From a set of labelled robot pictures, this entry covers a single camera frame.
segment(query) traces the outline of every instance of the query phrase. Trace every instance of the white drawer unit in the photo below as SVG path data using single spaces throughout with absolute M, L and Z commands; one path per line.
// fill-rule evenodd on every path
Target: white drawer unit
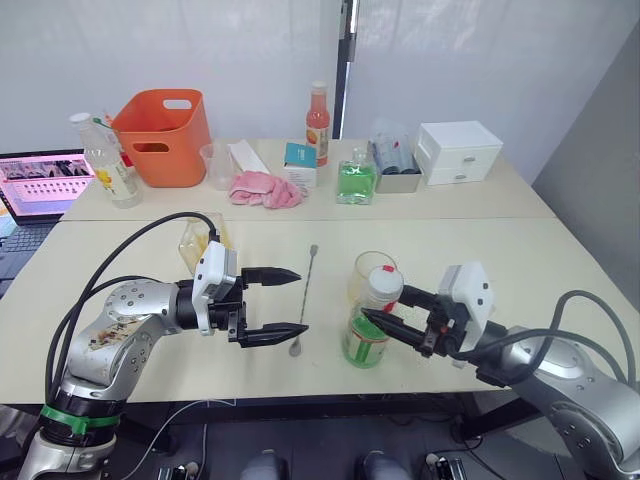
M 484 180 L 502 142 L 480 122 L 423 123 L 415 158 L 427 185 Z

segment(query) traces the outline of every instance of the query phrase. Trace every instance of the green band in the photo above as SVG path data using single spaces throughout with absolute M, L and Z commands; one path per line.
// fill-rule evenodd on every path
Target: green band
M 117 425 L 120 422 L 120 416 L 114 417 L 101 417 L 101 418 L 89 418 L 89 417 L 76 417 L 68 413 L 61 412 L 55 408 L 51 408 L 49 405 L 44 405 L 40 411 L 40 415 L 50 418 L 56 422 L 64 423 L 71 427 L 71 432 L 74 435 L 84 435 L 89 428 L 110 427 L 111 425 Z

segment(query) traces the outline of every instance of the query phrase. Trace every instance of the metal spoon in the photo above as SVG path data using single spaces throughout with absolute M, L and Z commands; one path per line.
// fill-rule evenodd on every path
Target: metal spoon
M 318 253 L 318 246 L 316 244 L 311 245 L 309 249 L 309 271 L 307 272 L 307 283 L 304 286 L 304 295 L 302 297 L 302 311 L 300 312 L 300 325 L 304 319 L 304 307 L 307 304 L 307 290 L 309 289 L 309 279 L 311 278 L 311 267 L 313 267 L 313 257 Z M 289 347 L 289 355 L 297 357 L 302 353 L 302 345 L 300 344 L 300 335 L 296 337 L 291 346 Z

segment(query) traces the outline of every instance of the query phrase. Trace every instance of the laptop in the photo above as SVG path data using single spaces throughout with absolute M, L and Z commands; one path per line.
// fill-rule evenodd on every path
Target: laptop
M 16 223 L 0 238 L 3 290 L 92 178 L 82 150 L 0 154 L 0 200 Z

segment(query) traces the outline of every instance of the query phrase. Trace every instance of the laptop screen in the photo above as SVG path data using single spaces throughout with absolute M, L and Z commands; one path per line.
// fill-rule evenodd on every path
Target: laptop screen
M 69 209 L 93 178 L 81 152 L 0 155 L 2 200 L 16 222 L 59 216 Z

